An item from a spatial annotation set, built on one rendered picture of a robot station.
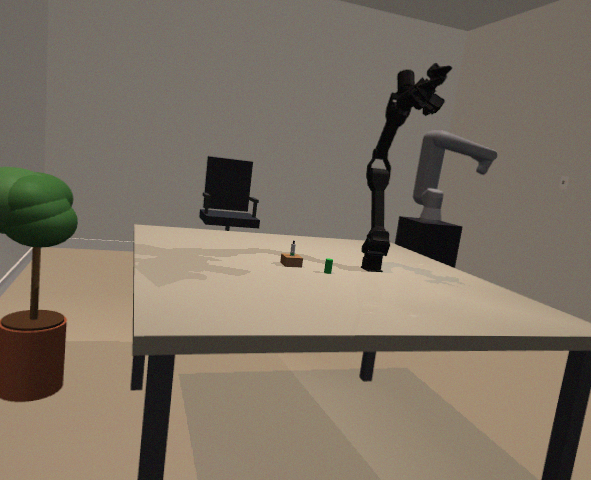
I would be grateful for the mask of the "tan wooden block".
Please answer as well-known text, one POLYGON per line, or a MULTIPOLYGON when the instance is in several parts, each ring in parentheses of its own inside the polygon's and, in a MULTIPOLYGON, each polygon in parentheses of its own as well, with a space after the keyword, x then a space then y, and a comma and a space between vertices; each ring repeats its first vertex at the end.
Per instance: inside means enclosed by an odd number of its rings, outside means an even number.
POLYGON ((290 256, 290 254, 281 253, 280 263, 285 267, 300 267, 302 268, 303 258, 298 254, 290 256))

